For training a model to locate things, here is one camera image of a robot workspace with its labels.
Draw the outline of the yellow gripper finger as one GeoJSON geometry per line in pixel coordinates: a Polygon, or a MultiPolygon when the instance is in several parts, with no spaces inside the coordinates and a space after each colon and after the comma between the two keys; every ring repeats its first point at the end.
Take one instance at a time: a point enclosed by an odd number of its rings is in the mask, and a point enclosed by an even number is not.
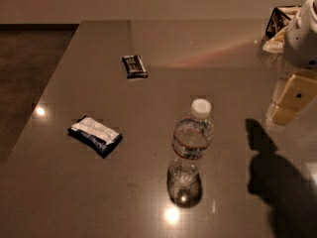
{"type": "Polygon", "coordinates": [[[286,126],[317,96],[317,72],[301,70],[277,81],[270,105],[270,122],[286,126]]]}

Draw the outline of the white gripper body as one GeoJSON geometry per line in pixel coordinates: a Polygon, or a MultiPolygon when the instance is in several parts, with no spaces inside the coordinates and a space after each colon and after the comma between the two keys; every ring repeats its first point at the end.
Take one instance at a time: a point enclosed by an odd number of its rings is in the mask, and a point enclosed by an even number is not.
{"type": "Polygon", "coordinates": [[[317,68],[317,0],[306,0],[288,23],[284,55],[295,66],[317,68]]]}

